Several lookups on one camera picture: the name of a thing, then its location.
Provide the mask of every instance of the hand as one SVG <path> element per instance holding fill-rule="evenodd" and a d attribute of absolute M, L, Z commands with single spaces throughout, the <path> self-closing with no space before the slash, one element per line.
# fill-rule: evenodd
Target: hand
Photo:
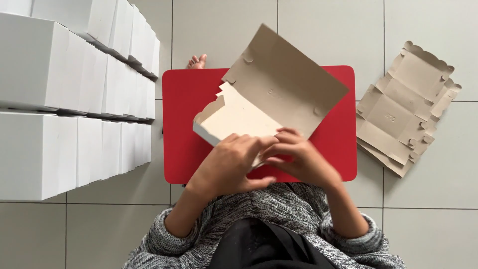
<path fill-rule="evenodd" d="M 278 142 L 274 136 L 259 138 L 231 134 L 209 153 L 186 188 L 209 200 L 219 195 L 266 188 L 276 178 L 248 179 L 246 174 L 259 152 Z"/>
<path fill-rule="evenodd" d="M 273 144 L 262 154 L 266 164 L 276 167 L 302 182 L 312 183 L 322 188 L 342 181 L 335 168 L 296 129 L 284 127 L 277 131 L 279 133 L 275 137 L 279 139 L 280 143 Z M 290 155 L 293 157 L 293 162 L 273 157 L 277 154 Z"/>

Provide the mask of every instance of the foot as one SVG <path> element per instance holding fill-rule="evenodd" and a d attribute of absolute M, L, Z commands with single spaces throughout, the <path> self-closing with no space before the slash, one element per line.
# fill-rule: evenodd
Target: foot
<path fill-rule="evenodd" d="M 193 56 L 191 60 L 189 60 L 189 64 L 187 65 L 187 69 L 203 69 L 206 66 L 206 54 L 202 54 L 199 59 L 196 55 Z"/>

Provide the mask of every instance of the gray knit sweater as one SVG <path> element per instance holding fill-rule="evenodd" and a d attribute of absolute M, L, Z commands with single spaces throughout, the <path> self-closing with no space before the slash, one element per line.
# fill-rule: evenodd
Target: gray knit sweater
<path fill-rule="evenodd" d="M 321 188 L 303 183 L 276 183 L 260 191 L 224 196 L 203 210 L 187 238 L 164 227 L 168 208 L 154 220 L 124 269 L 207 268 L 224 232 L 236 221 L 255 217 L 301 235 L 339 268 L 405 268 L 389 253 L 388 240 L 368 216 L 366 235 L 345 239 L 334 232 Z"/>

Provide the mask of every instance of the red board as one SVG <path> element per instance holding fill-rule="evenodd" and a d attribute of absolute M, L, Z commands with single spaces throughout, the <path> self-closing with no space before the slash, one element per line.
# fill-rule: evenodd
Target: red board
<path fill-rule="evenodd" d="M 355 130 L 355 75 L 349 66 L 323 66 L 350 91 L 330 110 L 310 141 L 339 171 L 343 181 L 357 175 Z M 171 184 L 186 184 L 212 146 L 193 132 L 193 119 L 220 92 L 222 69 L 179 69 L 163 74 L 164 177 Z M 262 166 L 249 178 L 276 176 L 278 182 L 297 182 L 281 171 Z"/>

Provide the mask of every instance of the person's left hand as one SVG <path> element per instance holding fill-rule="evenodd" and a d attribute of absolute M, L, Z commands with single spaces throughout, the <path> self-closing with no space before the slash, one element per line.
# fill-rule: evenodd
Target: person's left hand
<path fill-rule="evenodd" d="M 186 188 L 208 200 L 220 195 L 266 188 L 276 181 L 275 177 L 248 179 L 246 174 L 258 153 L 278 142 L 274 136 L 231 134 L 214 147 Z"/>

